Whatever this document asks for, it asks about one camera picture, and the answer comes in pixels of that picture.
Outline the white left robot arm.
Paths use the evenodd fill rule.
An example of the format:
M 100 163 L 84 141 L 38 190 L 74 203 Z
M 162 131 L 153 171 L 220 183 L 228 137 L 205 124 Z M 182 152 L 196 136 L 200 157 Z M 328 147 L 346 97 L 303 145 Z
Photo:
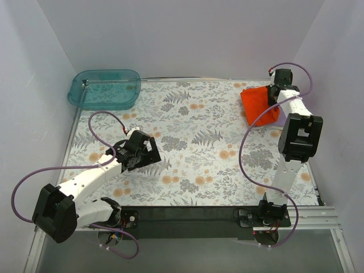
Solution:
M 155 138 L 135 129 L 127 133 L 93 164 L 76 177 L 53 186 L 47 184 L 39 194 L 32 222 L 55 242 L 67 240 L 77 228 L 101 224 L 119 225 L 121 206 L 109 197 L 90 203 L 85 199 L 96 189 L 125 171 L 132 171 L 161 160 Z

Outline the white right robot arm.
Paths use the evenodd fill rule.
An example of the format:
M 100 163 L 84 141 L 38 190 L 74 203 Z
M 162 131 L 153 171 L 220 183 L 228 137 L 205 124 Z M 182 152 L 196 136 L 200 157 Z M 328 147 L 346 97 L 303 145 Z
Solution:
M 290 69 L 271 69 L 268 104 L 278 103 L 286 116 L 279 138 L 279 164 L 270 188 L 258 205 L 257 218 L 264 226 L 277 224 L 288 217 L 289 194 L 304 163 L 318 148 L 323 118 L 313 115 L 304 105 L 299 88 L 292 85 Z

